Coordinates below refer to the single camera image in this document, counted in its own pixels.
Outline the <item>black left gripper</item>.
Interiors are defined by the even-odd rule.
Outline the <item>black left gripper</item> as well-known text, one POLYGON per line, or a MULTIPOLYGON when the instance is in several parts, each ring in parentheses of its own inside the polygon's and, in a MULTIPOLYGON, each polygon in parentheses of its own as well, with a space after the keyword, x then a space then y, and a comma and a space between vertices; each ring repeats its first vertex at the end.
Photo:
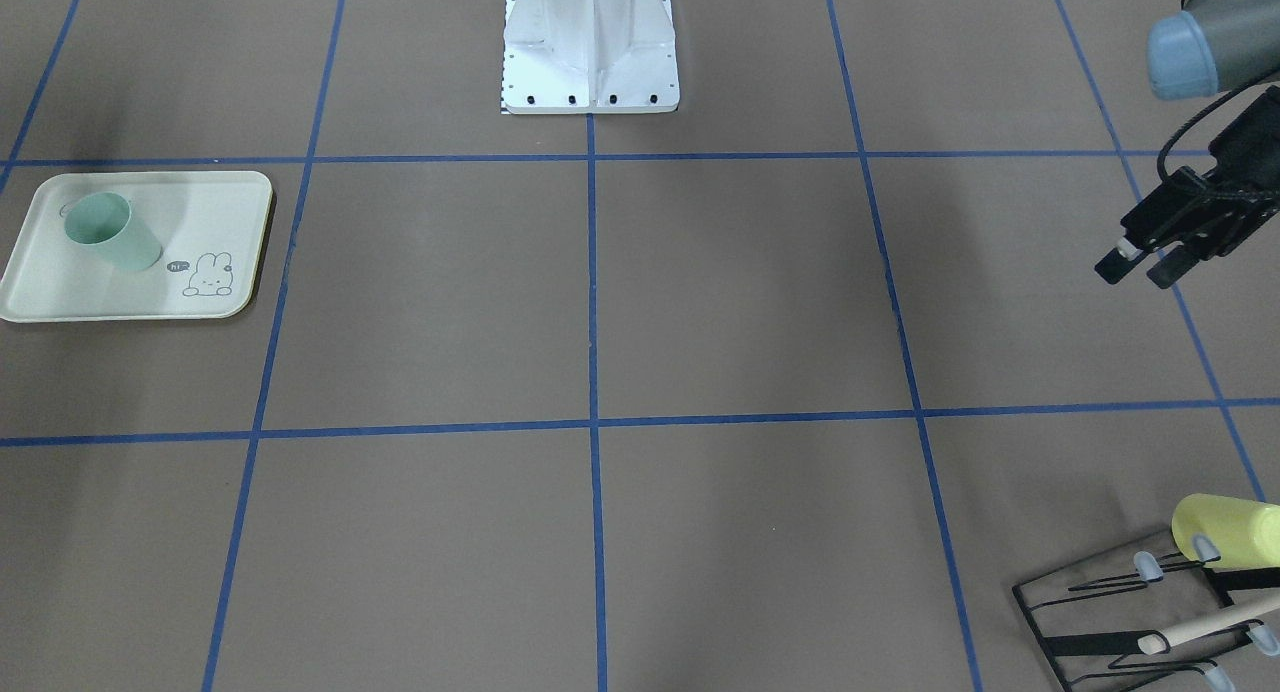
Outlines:
POLYGON ((1170 174, 1121 219, 1124 235, 1094 272, 1108 285, 1164 249, 1146 272, 1171 288, 1216 256, 1234 253, 1277 214, 1279 90, 1270 84, 1210 145, 1216 168, 1207 178, 1192 168, 1170 174), (1213 203, 1219 212, 1213 212, 1213 203))

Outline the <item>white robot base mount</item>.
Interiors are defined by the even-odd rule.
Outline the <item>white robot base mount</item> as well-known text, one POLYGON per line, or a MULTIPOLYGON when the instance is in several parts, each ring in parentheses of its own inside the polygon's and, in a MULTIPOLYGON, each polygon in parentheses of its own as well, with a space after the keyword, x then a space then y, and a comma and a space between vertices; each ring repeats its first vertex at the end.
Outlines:
POLYGON ((512 115, 680 107, 672 0, 504 0, 500 109, 512 115))

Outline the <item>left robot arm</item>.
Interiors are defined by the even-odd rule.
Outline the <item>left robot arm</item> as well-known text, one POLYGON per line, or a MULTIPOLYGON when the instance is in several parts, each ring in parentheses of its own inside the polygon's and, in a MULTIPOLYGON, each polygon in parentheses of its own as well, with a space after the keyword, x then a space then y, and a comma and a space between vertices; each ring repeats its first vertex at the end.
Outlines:
POLYGON ((1158 185, 1124 215, 1123 237, 1096 263, 1108 285, 1157 255, 1147 276, 1174 287, 1198 263, 1234 253, 1279 208, 1279 0, 1180 0, 1152 26, 1149 86, 1157 98, 1208 98, 1156 156, 1158 185), (1252 101, 1210 141, 1210 171, 1169 168, 1189 130, 1248 90, 1252 101))

